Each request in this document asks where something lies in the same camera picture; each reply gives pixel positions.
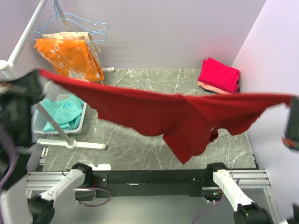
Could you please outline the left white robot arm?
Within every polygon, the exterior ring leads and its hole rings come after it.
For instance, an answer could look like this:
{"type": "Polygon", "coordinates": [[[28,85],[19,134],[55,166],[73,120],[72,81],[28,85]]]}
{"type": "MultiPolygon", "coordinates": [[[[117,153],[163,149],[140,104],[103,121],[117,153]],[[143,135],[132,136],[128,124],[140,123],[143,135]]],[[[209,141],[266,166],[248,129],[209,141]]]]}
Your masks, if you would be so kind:
{"type": "Polygon", "coordinates": [[[34,69],[15,80],[0,83],[0,222],[2,224],[49,224],[57,206],[79,186],[93,183],[93,171],[85,164],[75,164],[70,172],[47,191],[27,198],[27,162],[29,154],[17,147],[33,144],[31,106],[44,97],[34,69]]]}

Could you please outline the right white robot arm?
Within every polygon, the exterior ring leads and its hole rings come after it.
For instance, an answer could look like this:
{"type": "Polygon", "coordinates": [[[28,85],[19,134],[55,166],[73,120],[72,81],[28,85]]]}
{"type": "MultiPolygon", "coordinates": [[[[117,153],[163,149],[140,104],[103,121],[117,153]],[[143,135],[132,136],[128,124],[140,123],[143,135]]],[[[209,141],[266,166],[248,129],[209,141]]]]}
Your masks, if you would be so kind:
{"type": "MultiPolygon", "coordinates": [[[[299,98],[291,99],[290,114],[283,144],[294,152],[299,151],[299,98]]],[[[270,213],[251,200],[234,181],[224,163],[211,163],[207,165],[205,181],[210,186],[218,186],[224,197],[234,210],[234,223],[236,224],[272,224],[270,213]]]]}

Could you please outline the dark red t shirt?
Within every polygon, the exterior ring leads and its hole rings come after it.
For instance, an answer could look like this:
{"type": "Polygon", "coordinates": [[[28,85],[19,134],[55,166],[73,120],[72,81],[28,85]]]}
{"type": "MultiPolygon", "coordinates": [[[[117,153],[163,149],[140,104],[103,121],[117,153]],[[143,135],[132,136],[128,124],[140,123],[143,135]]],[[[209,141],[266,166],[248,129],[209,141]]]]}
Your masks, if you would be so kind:
{"type": "Polygon", "coordinates": [[[290,94],[266,93],[162,94],[79,81],[47,70],[40,70],[40,74],[81,98],[100,119],[145,136],[161,135],[182,164],[204,153],[218,138],[219,129],[242,134],[267,108],[289,106],[292,99],[290,94]]]}

